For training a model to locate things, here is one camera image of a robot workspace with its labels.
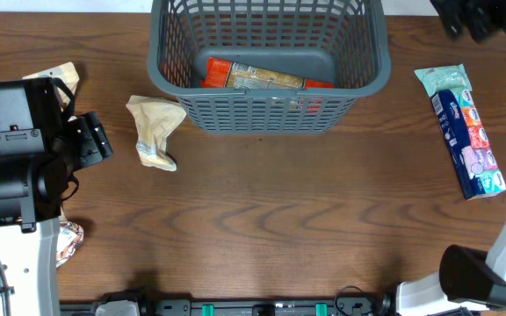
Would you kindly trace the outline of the mint green wipes packet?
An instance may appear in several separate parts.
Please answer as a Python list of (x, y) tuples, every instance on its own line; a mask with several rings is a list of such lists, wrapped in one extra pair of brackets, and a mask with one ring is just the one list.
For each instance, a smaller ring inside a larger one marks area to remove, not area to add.
[(416, 69), (415, 75), (429, 97), (441, 90), (473, 89), (463, 64)]

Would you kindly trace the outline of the grey plastic laundry basket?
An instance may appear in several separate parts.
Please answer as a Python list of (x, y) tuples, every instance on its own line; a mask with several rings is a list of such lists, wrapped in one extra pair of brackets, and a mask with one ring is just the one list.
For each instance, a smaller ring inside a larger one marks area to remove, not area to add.
[[(320, 89), (205, 88), (211, 58), (322, 82)], [(156, 0), (148, 75), (200, 129), (324, 133), (391, 74), (378, 1)]]

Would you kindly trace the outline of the blue tissue multipack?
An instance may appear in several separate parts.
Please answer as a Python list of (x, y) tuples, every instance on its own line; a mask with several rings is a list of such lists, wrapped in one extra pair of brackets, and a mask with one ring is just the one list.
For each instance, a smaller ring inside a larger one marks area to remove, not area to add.
[(441, 90), (430, 101), (464, 198), (488, 198), (506, 191), (471, 91)]

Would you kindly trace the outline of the orange spaghetti packet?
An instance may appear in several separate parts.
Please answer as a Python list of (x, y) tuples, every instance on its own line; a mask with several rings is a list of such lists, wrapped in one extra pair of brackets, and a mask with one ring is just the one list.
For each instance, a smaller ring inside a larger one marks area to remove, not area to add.
[(242, 90), (307, 90), (333, 89), (333, 83), (253, 67), (247, 64), (210, 57), (202, 88), (234, 88)]

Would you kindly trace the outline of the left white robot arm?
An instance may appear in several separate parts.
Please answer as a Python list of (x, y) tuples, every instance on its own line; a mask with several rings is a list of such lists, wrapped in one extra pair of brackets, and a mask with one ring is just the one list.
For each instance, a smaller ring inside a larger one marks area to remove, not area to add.
[(0, 82), (0, 315), (58, 315), (62, 203), (79, 169), (112, 154), (94, 112), (63, 80)]

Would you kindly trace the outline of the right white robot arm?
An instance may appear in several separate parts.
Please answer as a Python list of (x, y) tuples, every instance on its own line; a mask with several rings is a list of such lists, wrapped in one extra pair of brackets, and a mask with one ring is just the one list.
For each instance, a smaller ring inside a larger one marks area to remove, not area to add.
[[(465, 30), (478, 43), (494, 32), (506, 33), (506, 0), (435, 0), (432, 4), (453, 40)], [(465, 199), (506, 191), (464, 67), (422, 68), (415, 74), (430, 98)], [(489, 251), (451, 245), (443, 253), (438, 271), (399, 284), (378, 310), (390, 315), (505, 311), (506, 222)]]

